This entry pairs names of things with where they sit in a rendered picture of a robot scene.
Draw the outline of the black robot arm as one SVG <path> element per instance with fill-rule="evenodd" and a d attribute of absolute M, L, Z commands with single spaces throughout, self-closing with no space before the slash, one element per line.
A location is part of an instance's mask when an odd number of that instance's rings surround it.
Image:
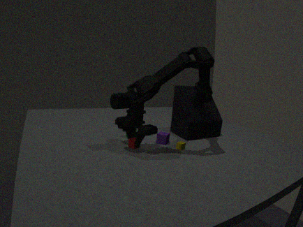
<path fill-rule="evenodd" d="M 189 55 L 193 54 L 196 60 L 192 60 Z M 192 47 L 189 51 L 178 54 L 169 64 L 165 65 L 161 70 L 150 76 L 144 76 L 127 86 L 127 92 L 112 94 L 110 97 L 110 105 L 112 109 L 143 109 L 145 101 L 152 99 L 168 80 L 171 80 L 176 74 L 185 68 L 199 69 L 199 81 L 195 83 L 197 92 L 190 96 L 194 108 L 203 108 L 204 103 L 208 103 L 213 99 L 212 88 L 209 85 L 210 68 L 213 67 L 215 59 L 207 51 L 206 47 Z M 134 87 L 137 91 L 134 90 Z M 118 128 L 128 130 L 138 127 L 137 116 L 122 117 L 117 120 Z"/>

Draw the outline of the purple block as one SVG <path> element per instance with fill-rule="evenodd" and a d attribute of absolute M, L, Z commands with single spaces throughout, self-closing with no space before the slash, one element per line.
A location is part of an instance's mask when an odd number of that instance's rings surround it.
<path fill-rule="evenodd" d="M 160 132 L 157 134 L 156 143 L 160 145 L 167 145 L 169 143 L 170 133 Z"/>

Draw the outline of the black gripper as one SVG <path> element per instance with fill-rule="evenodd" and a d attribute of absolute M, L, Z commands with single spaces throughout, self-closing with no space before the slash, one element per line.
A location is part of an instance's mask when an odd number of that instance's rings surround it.
<path fill-rule="evenodd" d="M 132 109 L 129 108 L 126 110 L 128 113 L 128 116 L 132 117 L 133 115 L 137 116 L 138 120 L 138 127 L 133 127 L 131 129 L 125 130 L 126 134 L 128 136 L 128 139 L 133 138 L 134 134 L 136 135 L 135 137 L 135 142 L 136 142 L 136 147 L 139 147 L 140 143 L 142 142 L 142 139 L 148 135 L 154 135 L 158 133 L 158 128 L 156 126 L 153 126 L 151 124 L 144 125 L 145 121 L 143 121 L 143 114 L 146 113 L 146 111 L 143 109 Z M 135 129 L 138 129 L 138 132 L 135 132 Z"/>

